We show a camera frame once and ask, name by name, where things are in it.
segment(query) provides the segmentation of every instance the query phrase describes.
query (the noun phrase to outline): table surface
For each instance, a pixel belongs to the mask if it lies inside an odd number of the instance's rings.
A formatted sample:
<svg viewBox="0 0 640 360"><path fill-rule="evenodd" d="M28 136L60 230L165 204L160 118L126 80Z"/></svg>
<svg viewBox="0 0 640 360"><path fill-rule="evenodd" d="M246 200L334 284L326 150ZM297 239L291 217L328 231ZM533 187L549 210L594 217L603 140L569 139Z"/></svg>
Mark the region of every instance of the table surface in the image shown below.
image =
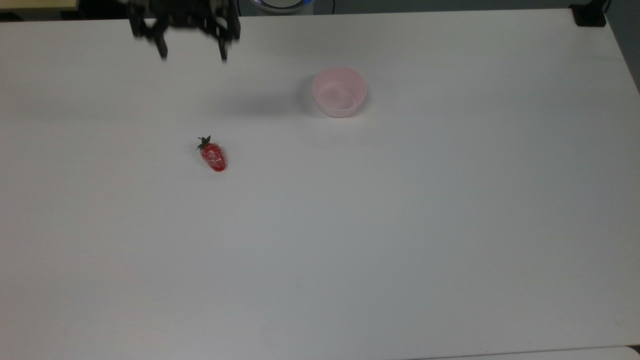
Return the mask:
<svg viewBox="0 0 640 360"><path fill-rule="evenodd" d="M640 96L569 10L0 24L0 357L640 343ZM331 119L312 76L349 65ZM196 152L212 136L215 173Z"/></svg>
<svg viewBox="0 0 640 360"><path fill-rule="evenodd" d="M467 360L640 360L640 354L628 347L610 347L472 356Z"/></svg>
<svg viewBox="0 0 640 360"><path fill-rule="evenodd" d="M75 10L78 0L0 0L0 10Z"/></svg>

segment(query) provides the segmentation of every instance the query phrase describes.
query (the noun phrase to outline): red strawberry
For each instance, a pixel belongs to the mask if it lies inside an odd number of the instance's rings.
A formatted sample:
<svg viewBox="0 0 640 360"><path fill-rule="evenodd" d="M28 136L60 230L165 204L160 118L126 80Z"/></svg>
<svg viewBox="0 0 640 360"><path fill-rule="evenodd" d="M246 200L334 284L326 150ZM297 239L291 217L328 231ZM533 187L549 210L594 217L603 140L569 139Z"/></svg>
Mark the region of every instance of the red strawberry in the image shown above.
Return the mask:
<svg viewBox="0 0 640 360"><path fill-rule="evenodd" d="M198 138L202 140L202 143L198 145L200 150L200 156L207 162L207 165L215 171L222 171L227 167L227 161L225 155L222 153L222 149L216 143L209 143L211 136L208 138Z"/></svg>

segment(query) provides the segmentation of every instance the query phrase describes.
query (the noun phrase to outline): robotic arm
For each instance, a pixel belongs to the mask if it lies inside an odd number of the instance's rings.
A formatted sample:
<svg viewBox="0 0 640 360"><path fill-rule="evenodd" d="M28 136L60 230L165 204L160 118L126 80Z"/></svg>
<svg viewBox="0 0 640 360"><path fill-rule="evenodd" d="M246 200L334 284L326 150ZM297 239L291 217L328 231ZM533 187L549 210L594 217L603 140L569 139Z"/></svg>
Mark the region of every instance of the robotic arm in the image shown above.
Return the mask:
<svg viewBox="0 0 640 360"><path fill-rule="evenodd" d="M129 0L127 16L136 38L146 38L156 43L160 57L167 56L164 32L170 27L198 28L218 41L220 57L227 61L229 45L240 39L240 21L237 0ZM156 16L156 23L149 27L146 12Z"/></svg>

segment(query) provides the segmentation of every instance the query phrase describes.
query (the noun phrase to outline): plastic bowl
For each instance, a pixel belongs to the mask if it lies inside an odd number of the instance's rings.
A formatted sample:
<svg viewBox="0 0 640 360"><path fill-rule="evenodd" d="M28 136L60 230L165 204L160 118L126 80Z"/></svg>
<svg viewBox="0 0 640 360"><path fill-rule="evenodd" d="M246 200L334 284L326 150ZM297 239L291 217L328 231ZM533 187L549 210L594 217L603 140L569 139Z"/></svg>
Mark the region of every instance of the plastic bowl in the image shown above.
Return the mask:
<svg viewBox="0 0 640 360"><path fill-rule="evenodd" d="M318 73L311 90L323 113L331 117L347 117L362 104L367 95L367 83L352 68L336 66Z"/></svg>

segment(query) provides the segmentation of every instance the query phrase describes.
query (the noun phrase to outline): black device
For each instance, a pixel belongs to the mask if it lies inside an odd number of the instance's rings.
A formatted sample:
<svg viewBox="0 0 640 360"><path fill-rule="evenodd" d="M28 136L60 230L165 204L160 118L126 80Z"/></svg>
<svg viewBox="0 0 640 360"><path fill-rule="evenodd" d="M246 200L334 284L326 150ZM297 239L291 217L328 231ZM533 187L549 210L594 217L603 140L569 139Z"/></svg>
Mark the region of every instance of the black device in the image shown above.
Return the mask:
<svg viewBox="0 0 640 360"><path fill-rule="evenodd" d="M592 0L586 5L573 4L569 8L573 11L573 19L578 26L585 26L591 28L604 28L607 24L607 19L604 17L606 10L602 10L602 7L607 0Z"/></svg>
<svg viewBox="0 0 640 360"><path fill-rule="evenodd" d="M198 28L218 41L220 57L227 60L228 46L240 39L237 0L130 0L127 16L136 38L154 41L160 57L166 59L168 49L164 32L169 28ZM146 14L156 17L149 27Z"/></svg>

